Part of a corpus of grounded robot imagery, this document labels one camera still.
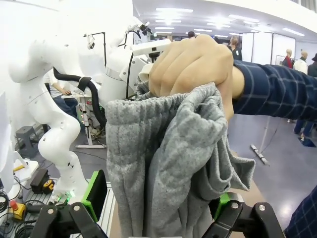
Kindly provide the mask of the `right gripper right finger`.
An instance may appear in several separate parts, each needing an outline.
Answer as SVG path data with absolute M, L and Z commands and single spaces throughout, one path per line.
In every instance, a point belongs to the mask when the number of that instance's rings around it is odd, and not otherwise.
M 232 232 L 246 238 L 282 238 L 284 232 L 272 206 L 258 202 L 248 206 L 242 196 L 227 192 L 209 203 L 213 222 L 204 238 L 228 238 Z

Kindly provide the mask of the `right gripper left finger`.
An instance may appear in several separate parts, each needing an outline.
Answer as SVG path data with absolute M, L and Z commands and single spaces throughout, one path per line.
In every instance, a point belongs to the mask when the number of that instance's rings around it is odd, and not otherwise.
M 103 170 L 95 171 L 82 201 L 72 204 L 45 205 L 31 232 L 32 238 L 106 238 L 98 225 L 107 195 Z

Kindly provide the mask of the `person's right hand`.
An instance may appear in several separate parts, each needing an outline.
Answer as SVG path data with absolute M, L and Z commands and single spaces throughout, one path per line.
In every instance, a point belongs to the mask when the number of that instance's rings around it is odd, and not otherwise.
M 234 114 L 234 99 L 245 86 L 242 72 L 233 65 L 232 52 L 209 35 L 172 42 L 155 61 L 149 90 L 157 97 L 189 93 L 213 82 L 222 96 L 226 119 Z

